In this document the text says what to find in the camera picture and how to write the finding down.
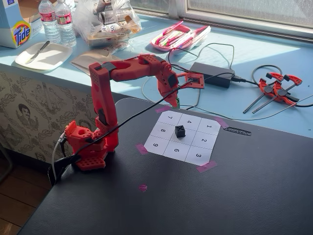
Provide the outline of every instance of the white cable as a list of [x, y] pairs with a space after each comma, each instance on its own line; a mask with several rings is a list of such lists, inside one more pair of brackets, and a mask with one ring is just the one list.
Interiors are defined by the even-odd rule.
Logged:
[[150, 79], [150, 77], [148, 77], [147, 80], [142, 84], [142, 86], [141, 86], [141, 93], [143, 94], [144, 97], [146, 97], [147, 100], [149, 100], [149, 101], [155, 103], [153, 100], [149, 99], [149, 98], [146, 96], [146, 94], [144, 93], [144, 91], [143, 91], [143, 88], [145, 87], [145, 85], [146, 85], [146, 83], [148, 82], [149, 79]]
[[55, 169], [54, 169], [54, 155], [55, 155], [55, 151], [57, 150], [57, 147], [58, 147], [60, 141], [64, 138], [64, 136], [65, 136], [65, 132], [63, 132], [63, 133], [60, 135], [59, 140], [58, 140], [57, 143], [55, 144], [54, 149], [53, 149], [53, 152], [52, 152], [51, 165], [52, 165], [52, 171], [53, 171], [53, 175], [54, 175], [54, 180], [55, 180], [55, 181], [57, 180], [57, 175], [56, 175]]
[[304, 98], [304, 99], [302, 99], [302, 100], [299, 100], [299, 101], [296, 102], [295, 104], [292, 104], [292, 105], [288, 106], [287, 108], [285, 108], [285, 109], [283, 109], [283, 110], [281, 110], [281, 111], [279, 111], [279, 112], [277, 112], [277, 113], [275, 113], [275, 114], [272, 114], [272, 115], [269, 115], [269, 116], [266, 116], [266, 117], [255, 118], [255, 119], [235, 119], [235, 118], [231, 118], [231, 117], [224, 116], [224, 115], [222, 115], [222, 114], [210, 112], [210, 111], [207, 111], [207, 110], [205, 110], [205, 109], [198, 108], [198, 107], [195, 107], [195, 108], [196, 108], [196, 109], [201, 109], [201, 110], [203, 110], [203, 111], [205, 111], [205, 112], [208, 112], [208, 113], [210, 113], [210, 114], [215, 114], [215, 115], [218, 115], [218, 116], [221, 116], [221, 117], [230, 119], [230, 120], [237, 120], [237, 121], [255, 121], [255, 120], [262, 120], [262, 119], [266, 119], [266, 118], [270, 118], [270, 117], [272, 117], [272, 116], [275, 116], [276, 114], [279, 114], [279, 113], [281, 113], [282, 111], [285, 111], [286, 109], [288, 109], [288, 108], [290, 108], [290, 107], [293, 107], [293, 106], [296, 105], [297, 103], [299, 103], [299, 102], [301, 102], [301, 101], [303, 101], [303, 100], [305, 100], [305, 99], [308, 99], [308, 98], [310, 98], [310, 97], [312, 97], [312, 96], [313, 96], [313, 94], [310, 95], [310, 96], [308, 96], [308, 97], [306, 97], [306, 98]]

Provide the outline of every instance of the black power adapter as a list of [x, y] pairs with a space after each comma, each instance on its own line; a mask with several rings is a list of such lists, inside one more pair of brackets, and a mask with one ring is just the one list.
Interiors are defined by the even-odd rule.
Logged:
[[224, 68], [220, 68], [220, 67], [216, 67], [212, 65], [205, 65], [205, 64], [198, 63], [198, 62], [195, 62], [192, 65], [192, 67], [190, 68], [190, 71], [203, 73], [204, 79], [208, 78], [207, 80], [204, 81], [205, 83], [216, 85], [219, 87], [225, 87], [225, 88], [229, 87], [231, 79], [233, 78], [234, 75], [222, 74], [217, 77], [212, 77], [212, 76], [215, 76], [224, 72], [235, 74], [234, 70], [224, 69]]

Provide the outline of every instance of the knife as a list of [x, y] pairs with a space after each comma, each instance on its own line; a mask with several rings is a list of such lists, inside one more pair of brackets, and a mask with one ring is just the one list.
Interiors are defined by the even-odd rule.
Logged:
[[25, 64], [28, 65], [29, 63], [33, 62], [34, 59], [39, 55], [39, 53], [42, 52], [47, 45], [49, 45], [49, 43], [50, 41], [46, 41], [46, 43], [37, 51], [37, 53], [34, 54]]

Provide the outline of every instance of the wooden floor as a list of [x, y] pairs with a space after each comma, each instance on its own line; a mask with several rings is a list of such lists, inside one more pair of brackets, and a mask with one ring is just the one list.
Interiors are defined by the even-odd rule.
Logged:
[[[0, 158], [0, 175], [7, 167], [7, 161]], [[46, 174], [15, 165], [0, 183], [0, 235], [16, 235], [50, 188]]]

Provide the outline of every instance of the numbered square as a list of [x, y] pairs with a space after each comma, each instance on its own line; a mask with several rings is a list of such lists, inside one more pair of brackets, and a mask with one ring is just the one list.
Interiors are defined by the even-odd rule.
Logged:
[[219, 125], [217, 121], [202, 118], [198, 131], [217, 136], [219, 134], [220, 127], [221, 125]]
[[177, 126], [180, 117], [181, 113], [166, 111], [161, 114], [157, 121]]
[[144, 146], [146, 150], [150, 153], [163, 155], [168, 142], [169, 140], [165, 140], [155, 136], [149, 136]]
[[175, 126], [157, 122], [150, 135], [170, 140], [174, 130]]
[[173, 158], [180, 161], [185, 161], [190, 145], [170, 141], [167, 145], [163, 156]]
[[211, 149], [191, 146], [185, 162], [195, 165], [204, 165], [210, 161], [211, 153]]
[[217, 136], [203, 132], [196, 132], [192, 146], [213, 149]]
[[185, 129], [196, 131], [200, 124], [201, 117], [191, 116], [183, 114], [177, 124], [177, 126], [184, 126]]
[[171, 140], [178, 142], [178, 143], [184, 143], [184, 144], [188, 144], [191, 145], [192, 140], [194, 139], [196, 134], [196, 131], [194, 130], [189, 130], [189, 129], [185, 129], [185, 137], [181, 137], [181, 138], [177, 138], [175, 132], [172, 134]]

